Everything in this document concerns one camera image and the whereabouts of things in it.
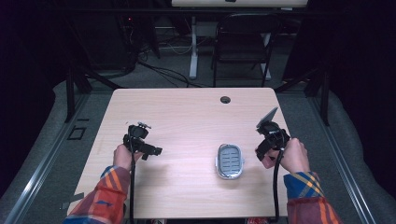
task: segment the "plaid sleeve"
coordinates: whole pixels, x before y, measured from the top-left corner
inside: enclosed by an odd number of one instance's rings
[[[130,181],[127,170],[107,167],[94,191],[78,203],[64,223],[121,223]]]
[[[288,220],[295,223],[343,223],[324,197],[318,175],[300,172],[284,176],[288,190]]]

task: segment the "cable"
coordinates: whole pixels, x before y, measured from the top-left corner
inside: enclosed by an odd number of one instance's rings
[[[283,153],[285,152],[285,136],[282,133],[282,130],[275,125],[274,123],[270,123],[271,126],[275,127],[278,132],[282,135],[282,146],[277,146],[279,149],[279,153],[277,154],[276,163],[274,167],[274,175],[273,175],[273,194],[274,194],[274,207],[275,207],[275,218],[269,218],[270,223],[277,223],[279,221],[279,199],[277,197],[277,175],[279,171],[279,165],[283,158]]]
[[[205,86],[204,84],[197,84],[197,83],[189,82],[185,76],[183,76],[182,74],[180,74],[180,73],[178,73],[176,71],[173,71],[173,70],[170,70],[170,69],[167,69],[167,68],[156,67],[156,66],[153,66],[153,65],[149,65],[147,63],[142,63],[142,62],[137,62],[137,63],[142,65],[142,66],[144,66],[144,67],[147,67],[148,69],[151,69],[151,70],[155,71],[158,75],[162,76],[163,78],[165,78],[167,81],[169,81],[170,83],[172,83],[176,87],[178,87],[178,85],[175,84],[174,82],[170,81],[168,79],[168,77],[173,78],[173,79],[175,79],[177,81],[186,83],[186,85],[187,85],[186,88],[188,88],[189,86],[199,87],[199,88],[202,88],[203,86]]]
[[[134,160],[134,148],[132,147],[132,142],[129,141],[129,148],[132,152],[132,161],[131,161],[131,184],[129,186],[129,220],[130,223],[134,223],[134,175],[136,168],[136,161]]]
[[[123,69],[123,71],[118,72],[118,73],[114,73],[114,74],[109,74],[109,75],[105,75],[105,73],[99,73],[99,75],[101,75],[101,77],[105,77],[107,79],[112,79],[112,78],[117,78],[117,77],[125,77],[127,76],[129,73],[132,72],[132,69]]]
[[[192,45],[190,45],[190,46],[179,46],[179,47],[173,47],[171,44],[166,44],[166,45],[168,45],[169,48],[161,48],[161,49],[171,49],[174,53],[179,54],[179,55],[188,53],[191,50],[191,48],[192,48]],[[178,52],[177,50],[175,50],[175,48],[188,48],[188,49],[183,51],[183,52]]]

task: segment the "silver object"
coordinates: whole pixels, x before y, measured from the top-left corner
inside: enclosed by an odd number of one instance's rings
[[[216,157],[216,167],[221,178],[236,179],[242,174],[244,167],[241,149],[236,145],[221,145]]]

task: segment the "person's left hand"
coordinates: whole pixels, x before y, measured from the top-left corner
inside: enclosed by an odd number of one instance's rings
[[[139,160],[142,155],[142,152],[136,152],[134,154],[134,160]],[[128,150],[128,148],[123,144],[117,146],[117,148],[114,150],[113,165],[122,167],[127,171],[131,171],[131,163],[132,153]]]

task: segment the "tabletop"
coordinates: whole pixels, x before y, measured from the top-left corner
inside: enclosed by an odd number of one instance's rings
[[[222,97],[228,97],[228,104]],[[289,132],[270,88],[116,90],[76,194],[94,189],[128,126],[141,121],[152,127],[144,141],[163,152],[136,163],[134,218],[273,217],[274,170],[263,167],[254,149],[264,139],[256,125],[276,106],[273,121]],[[215,158],[222,144],[241,148],[244,170],[237,179],[217,173]],[[281,216],[287,215],[286,173],[279,168]],[[68,213],[77,203],[70,204]]]
[[[173,7],[306,7],[307,0],[172,0]]]

